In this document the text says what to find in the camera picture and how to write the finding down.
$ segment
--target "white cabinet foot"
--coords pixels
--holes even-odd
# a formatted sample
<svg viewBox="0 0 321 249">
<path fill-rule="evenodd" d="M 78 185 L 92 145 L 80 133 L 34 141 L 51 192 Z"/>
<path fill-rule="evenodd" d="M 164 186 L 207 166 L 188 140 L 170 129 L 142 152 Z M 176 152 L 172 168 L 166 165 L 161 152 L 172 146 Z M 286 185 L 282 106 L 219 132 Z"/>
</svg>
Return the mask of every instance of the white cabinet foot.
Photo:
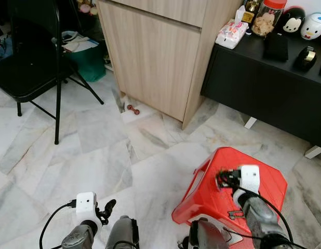
<svg viewBox="0 0 321 249">
<path fill-rule="evenodd" d="M 313 157 L 317 156 L 321 153 L 321 147 L 313 146 L 305 153 L 305 157 L 312 159 Z"/>
<path fill-rule="evenodd" d="M 245 128 L 250 129 L 253 124 L 256 122 L 256 118 L 250 117 L 248 121 L 245 123 Z"/>
</svg>

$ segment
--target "tissue box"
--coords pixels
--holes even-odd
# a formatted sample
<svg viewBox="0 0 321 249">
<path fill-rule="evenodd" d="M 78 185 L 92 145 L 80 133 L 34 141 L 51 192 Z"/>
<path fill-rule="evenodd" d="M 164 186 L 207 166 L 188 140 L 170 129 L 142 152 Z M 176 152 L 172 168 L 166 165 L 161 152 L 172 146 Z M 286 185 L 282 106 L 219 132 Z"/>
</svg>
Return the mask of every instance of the tissue box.
<svg viewBox="0 0 321 249">
<path fill-rule="evenodd" d="M 235 25 L 231 19 L 218 33 L 215 43 L 230 49 L 234 49 L 244 36 L 248 27 L 247 22 L 239 22 Z"/>
</svg>

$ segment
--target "red plastic stool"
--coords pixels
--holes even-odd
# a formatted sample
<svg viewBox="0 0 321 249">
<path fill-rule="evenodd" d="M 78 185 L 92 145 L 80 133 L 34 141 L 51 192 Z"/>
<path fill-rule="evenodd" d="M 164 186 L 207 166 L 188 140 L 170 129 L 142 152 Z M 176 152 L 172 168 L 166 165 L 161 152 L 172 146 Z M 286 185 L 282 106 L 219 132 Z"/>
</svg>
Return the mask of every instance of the red plastic stool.
<svg viewBox="0 0 321 249">
<path fill-rule="evenodd" d="M 198 169 L 183 197 L 181 203 L 174 209 L 172 219 L 178 223 L 191 225 L 198 215 L 208 215 L 222 222 L 226 227 L 250 236 L 251 232 L 243 218 L 230 219 L 229 211 L 237 211 L 231 197 L 232 190 L 216 186 L 216 175 L 222 170 L 237 169 L 243 164 L 255 164 L 260 168 L 260 195 L 269 200 L 278 210 L 282 210 L 287 183 L 281 172 L 253 157 L 250 157 L 231 147 L 217 149 Z M 254 248 L 252 239 L 231 245 L 235 248 Z"/>
</svg>

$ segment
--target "red jar lid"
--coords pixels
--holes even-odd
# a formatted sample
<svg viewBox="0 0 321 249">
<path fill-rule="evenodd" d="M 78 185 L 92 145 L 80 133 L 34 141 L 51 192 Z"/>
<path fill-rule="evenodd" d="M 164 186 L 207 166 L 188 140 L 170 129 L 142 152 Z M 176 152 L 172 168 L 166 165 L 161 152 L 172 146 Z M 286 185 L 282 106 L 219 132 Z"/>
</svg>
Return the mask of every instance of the red jar lid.
<svg viewBox="0 0 321 249">
<path fill-rule="evenodd" d="M 273 9 L 283 9 L 287 0 L 264 0 L 264 5 Z"/>
</svg>

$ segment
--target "marble floor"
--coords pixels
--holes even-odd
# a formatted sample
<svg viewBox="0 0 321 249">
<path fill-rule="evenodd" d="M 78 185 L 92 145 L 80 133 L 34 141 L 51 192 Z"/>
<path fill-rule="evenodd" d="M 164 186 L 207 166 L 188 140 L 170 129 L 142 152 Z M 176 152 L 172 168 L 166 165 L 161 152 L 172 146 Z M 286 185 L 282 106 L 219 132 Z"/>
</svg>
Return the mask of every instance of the marble floor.
<svg viewBox="0 0 321 249">
<path fill-rule="evenodd" d="M 310 144 L 257 121 L 247 130 L 239 112 L 206 100 L 185 130 L 181 123 L 130 98 L 120 98 L 111 72 L 92 87 L 63 85 L 60 144 L 54 121 L 31 104 L 16 104 L 0 92 L 0 249 L 38 248 L 49 215 L 84 191 L 100 206 L 117 200 L 110 223 L 95 240 L 104 248 L 121 215 L 138 221 L 141 248 L 177 248 L 188 234 L 171 212 L 193 170 L 216 148 L 232 146 L 282 171 L 288 191 L 282 212 L 295 242 L 321 249 L 321 159 L 303 157 Z M 35 100 L 55 109 L 55 89 Z M 141 112 L 126 109 L 133 104 Z M 44 248 L 61 243 L 75 226 L 73 209 L 58 213 L 44 236 Z"/>
</svg>

